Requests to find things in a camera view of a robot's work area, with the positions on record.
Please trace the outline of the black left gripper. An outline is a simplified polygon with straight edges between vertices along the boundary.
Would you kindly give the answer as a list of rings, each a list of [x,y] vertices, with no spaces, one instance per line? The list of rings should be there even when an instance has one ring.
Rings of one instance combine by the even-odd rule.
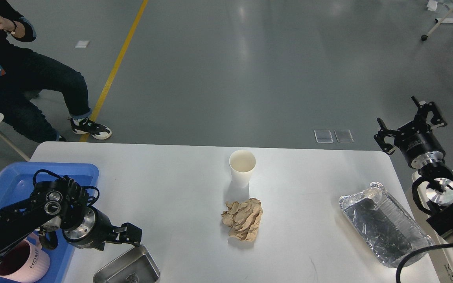
[[[65,240],[76,248],[94,248],[103,251],[106,243],[121,244],[117,240],[135,247],[142,241],[142,229],[129,222],[121,227],[113,226],[109,218],[98,209],[88,206],[83,220],[77,227],[63,230]]]

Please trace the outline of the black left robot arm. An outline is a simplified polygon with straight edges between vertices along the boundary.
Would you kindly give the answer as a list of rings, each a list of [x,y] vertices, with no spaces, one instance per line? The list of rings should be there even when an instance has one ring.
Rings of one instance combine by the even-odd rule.
[[[0,263],[12,249],[35,230],[39,240],[47,235],[47,248],[57,247],[56,230],[61,229],[68,244],[79,249],[103,251],[105,244],[131,244],[140,246],[142,229],[131,223],[120,227],[111,224],[106,214],[94,207],[99,195],[89,190],[95,186],[82,186],[69,176],[55,176],[53,181],[36,181],[30,197],[0,208]]]

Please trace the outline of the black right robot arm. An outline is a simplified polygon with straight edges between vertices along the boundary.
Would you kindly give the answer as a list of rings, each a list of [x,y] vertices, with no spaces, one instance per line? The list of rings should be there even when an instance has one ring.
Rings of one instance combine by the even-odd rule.
[[[445,164],[445,150],[433,134],[433,127],[446,127],[447,122],[435,102],[420,102],[415,97],[411,99],[417,106],[413,120],[392,130],[378,118],[380,129],[374,140],[388,155],[398,148],[408,166],[417,170],[419,177],[411,188],[413,200],[417,208],[428,215],[428,224],[446,243],[409,253],[396,269],[398,283],[401,271],[410,259],[432,250],[453,248],[453,170]]]

